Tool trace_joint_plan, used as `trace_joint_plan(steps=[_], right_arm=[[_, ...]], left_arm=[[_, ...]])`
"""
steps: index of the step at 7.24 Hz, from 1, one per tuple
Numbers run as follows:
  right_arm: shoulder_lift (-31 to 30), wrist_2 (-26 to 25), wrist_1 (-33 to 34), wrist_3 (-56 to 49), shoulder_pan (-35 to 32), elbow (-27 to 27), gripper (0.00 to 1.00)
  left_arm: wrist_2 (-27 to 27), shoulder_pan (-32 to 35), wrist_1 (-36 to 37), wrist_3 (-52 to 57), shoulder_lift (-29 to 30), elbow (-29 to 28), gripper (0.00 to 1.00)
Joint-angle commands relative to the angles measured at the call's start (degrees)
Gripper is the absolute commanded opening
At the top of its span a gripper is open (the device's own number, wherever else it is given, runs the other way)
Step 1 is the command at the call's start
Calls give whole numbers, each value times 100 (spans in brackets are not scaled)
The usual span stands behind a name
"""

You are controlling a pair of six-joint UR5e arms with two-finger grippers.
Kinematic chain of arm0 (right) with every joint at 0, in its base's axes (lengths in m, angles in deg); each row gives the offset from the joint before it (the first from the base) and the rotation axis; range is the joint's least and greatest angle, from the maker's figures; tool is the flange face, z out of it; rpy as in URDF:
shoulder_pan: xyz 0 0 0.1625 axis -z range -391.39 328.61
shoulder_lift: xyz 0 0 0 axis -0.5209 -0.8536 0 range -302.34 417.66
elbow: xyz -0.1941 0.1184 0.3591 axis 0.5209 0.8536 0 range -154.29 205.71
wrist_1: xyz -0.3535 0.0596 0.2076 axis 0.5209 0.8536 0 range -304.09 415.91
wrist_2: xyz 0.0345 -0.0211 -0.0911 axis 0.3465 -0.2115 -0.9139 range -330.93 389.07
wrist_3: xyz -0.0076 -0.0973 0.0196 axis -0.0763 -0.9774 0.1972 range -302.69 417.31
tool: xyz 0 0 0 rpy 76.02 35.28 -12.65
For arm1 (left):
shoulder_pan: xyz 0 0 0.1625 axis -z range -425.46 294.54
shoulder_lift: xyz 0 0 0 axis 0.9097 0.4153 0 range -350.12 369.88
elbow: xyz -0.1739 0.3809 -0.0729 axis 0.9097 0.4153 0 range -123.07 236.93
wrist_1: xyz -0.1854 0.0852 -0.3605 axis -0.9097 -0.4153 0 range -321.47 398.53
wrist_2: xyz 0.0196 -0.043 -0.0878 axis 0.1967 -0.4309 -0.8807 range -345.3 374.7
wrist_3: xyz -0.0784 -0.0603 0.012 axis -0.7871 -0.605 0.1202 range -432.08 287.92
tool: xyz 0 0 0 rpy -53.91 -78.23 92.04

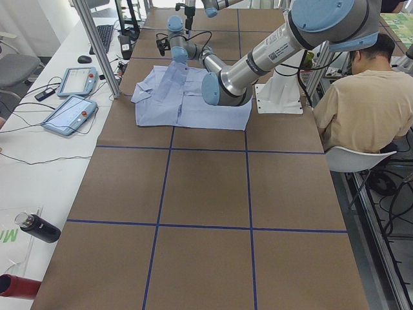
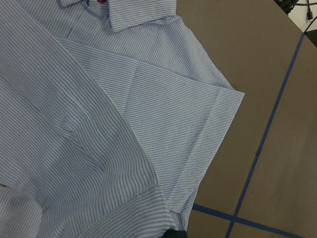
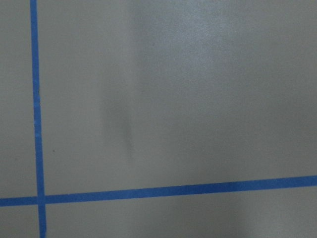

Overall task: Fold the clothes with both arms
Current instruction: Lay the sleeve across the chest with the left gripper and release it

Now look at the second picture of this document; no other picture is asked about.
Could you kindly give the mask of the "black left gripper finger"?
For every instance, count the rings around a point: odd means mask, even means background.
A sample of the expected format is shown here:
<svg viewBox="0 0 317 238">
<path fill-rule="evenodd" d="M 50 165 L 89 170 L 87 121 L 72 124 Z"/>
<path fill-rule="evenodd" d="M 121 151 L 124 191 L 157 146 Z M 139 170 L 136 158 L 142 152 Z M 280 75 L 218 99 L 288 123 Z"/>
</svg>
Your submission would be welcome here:
<svg viewBox="0 0 317 238">
<path fill-rule="evenodd" d="M 163 238 L 187 238 L 186 231 L 169 229 L 163 234 Z"/>
</svg>

